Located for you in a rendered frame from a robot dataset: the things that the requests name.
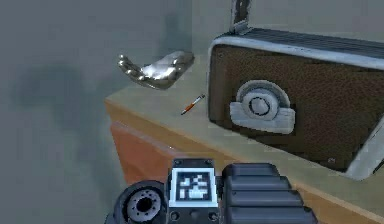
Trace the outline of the orange pen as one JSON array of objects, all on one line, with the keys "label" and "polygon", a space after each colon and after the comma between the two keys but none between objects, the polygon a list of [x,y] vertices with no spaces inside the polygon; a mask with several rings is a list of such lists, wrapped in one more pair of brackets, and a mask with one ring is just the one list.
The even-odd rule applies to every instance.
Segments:
[{"label": "orange pen", "polygon": [[190,111],[199,101],[205,98],[204,94],[199,95],[193,102],[191,102],[188,106],[186,106],[180,115],[186,114],[188,111]]}]

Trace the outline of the brown vintage radio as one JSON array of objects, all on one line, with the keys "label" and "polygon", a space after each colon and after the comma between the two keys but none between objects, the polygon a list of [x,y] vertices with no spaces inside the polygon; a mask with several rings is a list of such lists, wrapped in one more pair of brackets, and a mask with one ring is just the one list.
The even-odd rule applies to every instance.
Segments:
[{"label": "brown vintage radio", "polygon": [[231,0],[208,51],[214,124],[345,176],[384,165],[384,43],[263,29]]}]

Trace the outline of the wooden chest of drawers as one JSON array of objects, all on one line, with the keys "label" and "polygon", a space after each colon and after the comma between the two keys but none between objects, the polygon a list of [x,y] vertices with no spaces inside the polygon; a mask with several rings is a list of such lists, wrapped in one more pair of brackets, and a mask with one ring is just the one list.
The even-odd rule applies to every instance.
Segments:
[{"label": "wooden chest of drawers", "polygon": [[169,90],[131,84],[105,99],[111,133],[127,183],[165,180],[176,156],[211,157],[218,170],[232,162],[270,162],[288,176],[321,224],[384,224],[384,171],[365,181],[265,146],[208,121],[206,103],[181,110],[205,90],[206,60]]}]

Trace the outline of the silver hand sculpture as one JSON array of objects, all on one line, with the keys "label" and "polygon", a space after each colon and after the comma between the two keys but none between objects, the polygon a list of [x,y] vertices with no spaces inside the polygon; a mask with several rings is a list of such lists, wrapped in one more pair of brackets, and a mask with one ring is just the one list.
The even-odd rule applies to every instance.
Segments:
[{"label": "silver hand sculpture", "polygon": [[166,90],[193,65],[194,59],[192,52],[175,51],[152,64],[140,67],[127,56],[120,55],[117,65],[136,84]]}]

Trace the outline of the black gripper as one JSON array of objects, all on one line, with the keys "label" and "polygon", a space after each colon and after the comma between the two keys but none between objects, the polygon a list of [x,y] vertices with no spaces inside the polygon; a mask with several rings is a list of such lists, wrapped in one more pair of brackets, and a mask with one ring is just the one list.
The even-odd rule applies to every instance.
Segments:
[{"label": "black gripper", "polygon": [[165,224],[164,184],[145,180],[128,186],[116,199],[104,224]]}]

